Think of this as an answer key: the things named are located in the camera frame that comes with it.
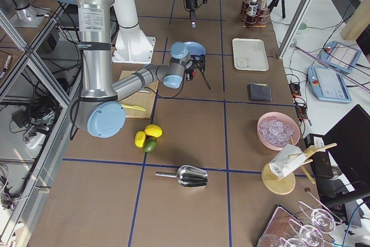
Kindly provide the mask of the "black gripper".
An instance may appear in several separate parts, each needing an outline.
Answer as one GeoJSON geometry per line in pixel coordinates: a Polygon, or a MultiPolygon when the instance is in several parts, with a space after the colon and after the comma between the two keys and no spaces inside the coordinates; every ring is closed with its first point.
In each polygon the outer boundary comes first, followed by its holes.
{"type": "Polygon", "coordinates": [[[205,77],[205,55],[191,55],[191,59],[188,60],[185,68],[185,77],[187,81],[193,80],[196,76],[195,70],[199,70],[200,74],[203,77],[203,80],[209,90],[211,90],[211,86],[205,77]]]}
{"type": "Polygon", "coordinates": [[[188,10],[190,15],[191,28],[196,28],[196,10],[199,6],[203,4],[207,4],[208,0],[184,0],[185,1],[185,8],[188,10]]]}

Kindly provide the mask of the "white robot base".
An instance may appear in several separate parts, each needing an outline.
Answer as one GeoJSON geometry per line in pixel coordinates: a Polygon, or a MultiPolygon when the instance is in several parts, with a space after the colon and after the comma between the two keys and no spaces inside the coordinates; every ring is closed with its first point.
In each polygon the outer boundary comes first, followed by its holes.
{"type": "Polygon", "coordinates": [[[135,0],[114,0],[119,31],[112,61],[116,63],[149,64],[156,39],[141,30],[135,0]]]}

